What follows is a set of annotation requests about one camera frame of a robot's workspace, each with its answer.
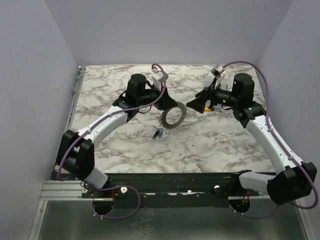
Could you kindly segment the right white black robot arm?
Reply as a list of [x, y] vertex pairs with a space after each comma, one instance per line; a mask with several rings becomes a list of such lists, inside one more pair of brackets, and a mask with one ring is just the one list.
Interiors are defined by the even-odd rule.
[[269, 195], [277, 205], [310, 195], [317, 168], [313, 163], [304, 163], [301, 158], [294, 156], [294, 152], [271, 125], [266, 110], [253, 100], [255, 83], [252, 76], [236, 74], [230, 91], [217, 88], [217, 82], [213, 80], [186, 106], [201, 114], [205, 112], [207, 102], [210, 102], [210, 107], [230, 107], [234, 117], [260, 144], [275, 171], [274, 176], [251, 170], [237, 172], [229, 184], [230, 191], [240, 196], [247, 190], [254, 190]]

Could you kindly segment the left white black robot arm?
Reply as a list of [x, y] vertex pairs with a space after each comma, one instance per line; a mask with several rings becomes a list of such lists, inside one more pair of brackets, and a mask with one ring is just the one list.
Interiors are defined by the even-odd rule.
[[158, 71], [150, 83], [143, 74], [131, 75], [126, 90], [109, 110], [96, 121], [78, 131], [67, 130], [61, 139], [56, 163], [78, 179], [93, 185], [97, 196], [106, 197], [111, 190], [108, 176], [95, 166], [95, 148], [114, 130], [129, 122], [141, 108], [155, 106], [164, 111], [176, 107], [168, 94], [168, 75]]

